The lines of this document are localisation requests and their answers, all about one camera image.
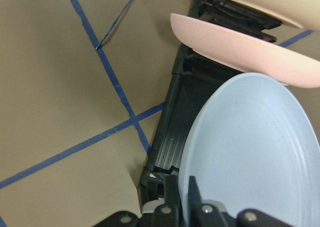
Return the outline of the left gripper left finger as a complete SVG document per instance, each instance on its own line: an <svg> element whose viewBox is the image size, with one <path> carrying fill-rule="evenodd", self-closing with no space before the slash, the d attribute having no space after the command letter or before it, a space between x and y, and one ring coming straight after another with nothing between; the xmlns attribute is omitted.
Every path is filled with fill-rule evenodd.
<svg viewBox="0 0 320 227"><path fill-rule="evenodd" d="M178 177L167 175L162 182L153 178L139 185L142 217L140 227L183 227Z"/></svg>

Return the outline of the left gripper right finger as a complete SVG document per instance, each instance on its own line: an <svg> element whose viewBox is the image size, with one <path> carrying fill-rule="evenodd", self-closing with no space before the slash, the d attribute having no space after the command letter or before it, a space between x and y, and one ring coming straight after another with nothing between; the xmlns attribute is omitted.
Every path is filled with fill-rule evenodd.
<svg viewBox="0 0 320 227"><path fill-rule="evenodd" d="M189 177L187 193L189 227L235 227L236 220L215 205L204 203L195 176Z"/></svg>

